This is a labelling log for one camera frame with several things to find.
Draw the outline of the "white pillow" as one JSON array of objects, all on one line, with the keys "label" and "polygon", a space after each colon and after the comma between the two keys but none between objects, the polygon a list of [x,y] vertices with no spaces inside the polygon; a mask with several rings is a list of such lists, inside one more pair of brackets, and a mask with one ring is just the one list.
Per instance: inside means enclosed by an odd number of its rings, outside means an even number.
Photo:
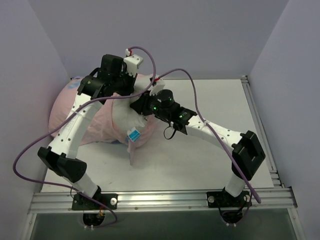
[{"label": "white pillow", "polygon": [[123,133],[127,133],[133,128],[137,128],[142,132],[147,125],[154,122],[154,118],[143,116],[133,110],[130,105],[141,97],[141,93],[150,84],[150,75],[138,76],[134,87],[133,93],[130,98],[114,99],[112,103],[112,123]]}]

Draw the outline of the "Frozen Elsa print pillowcase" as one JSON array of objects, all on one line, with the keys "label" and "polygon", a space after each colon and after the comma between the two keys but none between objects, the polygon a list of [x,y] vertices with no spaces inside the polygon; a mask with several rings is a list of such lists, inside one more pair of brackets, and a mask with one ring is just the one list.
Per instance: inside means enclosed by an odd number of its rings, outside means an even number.
[{"label": "Frozen Elsa print pillowcase", "polygon": [[[51,109],[48,121],[48,130],[50,132],[66,120],[74,103],[77,89],[80,86],[82,79],[83,78],[81,76],[73,78],[59,93]],[[153,115],[151,115],[154,118],[154,122],[148,124],[147,127],[140,132],[141,136],[136,142],[132,142],[128,139],[127,133],[121,132],[113,124],[113,100],[114,99],[107,100],[101,109],[95,114],[80,144],[86,145],[93,142],[119,142],[125,144],[128,146],[127,151],[129,154],[130,165],[133,165],[135,162],[136,149],[143,146],[151,138],[158,121]]]}]

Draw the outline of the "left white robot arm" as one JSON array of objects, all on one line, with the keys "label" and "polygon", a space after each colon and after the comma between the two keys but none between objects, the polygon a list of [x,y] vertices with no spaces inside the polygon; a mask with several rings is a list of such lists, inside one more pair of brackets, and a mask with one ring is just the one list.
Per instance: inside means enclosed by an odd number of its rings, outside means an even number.
[{"label": "left white robot arm", "polygon": [[77,159],[80,143],[96,113],[107,100],[130,99],[143,58],[129,50],[124,58],[112,54],[102,57],[100,67],[84,77],[65,122],[56,129],[57,135],[37,155],[72,188],[84,194],[83,204],[90,210],[100,206],[98,185],[86,173],[87,164]]}]

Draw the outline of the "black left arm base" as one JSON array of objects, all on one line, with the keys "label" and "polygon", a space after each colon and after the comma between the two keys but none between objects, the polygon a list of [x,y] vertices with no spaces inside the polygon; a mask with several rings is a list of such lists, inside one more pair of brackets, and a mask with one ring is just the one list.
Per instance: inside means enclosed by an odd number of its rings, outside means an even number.
[{"label": "black left arm base", "polygon": [[[76,193],[72,195],[73,211],[98,211],[96,213],[83,213],[81,221],[85,228],[103,228],[111,226],[118,222],[118,216],[114,210],[118,207],[118,194],[117,193],[102,193],[100,187],[98,187],[93,197],[86,197],[83,194]],[[106,222],[106,215],[109,212],[113,215],[114,220]]]}]

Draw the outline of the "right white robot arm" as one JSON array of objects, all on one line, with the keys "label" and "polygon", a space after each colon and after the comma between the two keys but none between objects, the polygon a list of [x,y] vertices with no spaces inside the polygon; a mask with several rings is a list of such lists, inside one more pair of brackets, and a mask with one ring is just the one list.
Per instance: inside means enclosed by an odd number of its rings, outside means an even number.
[{"label": "right white robot arm", "polygon": [[197,137],[226,151],[232,158],[232,175],[222,193],[223,203],[227,206],[232,207],[240,201],[240,194],[266,158],[254,132],[233,131],[205,120],[199,113],[176,102],[169,89],[155,95],[143,93],[130,107],[140,115],[153,115],[169,124],[175,132]]}]

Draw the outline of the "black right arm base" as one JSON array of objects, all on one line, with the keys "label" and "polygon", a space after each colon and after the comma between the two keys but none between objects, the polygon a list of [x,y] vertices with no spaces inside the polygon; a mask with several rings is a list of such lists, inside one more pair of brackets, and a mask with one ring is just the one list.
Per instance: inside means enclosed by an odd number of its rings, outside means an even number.
[{"label": "black right arm base", "polygon": [[252,199],[253,194],[250,191],[242,191],[236,197],[225,189],[206,192],[207,206],[218,209],[221,219],[228,227],[237,227],[244,220],[252,206]]}]

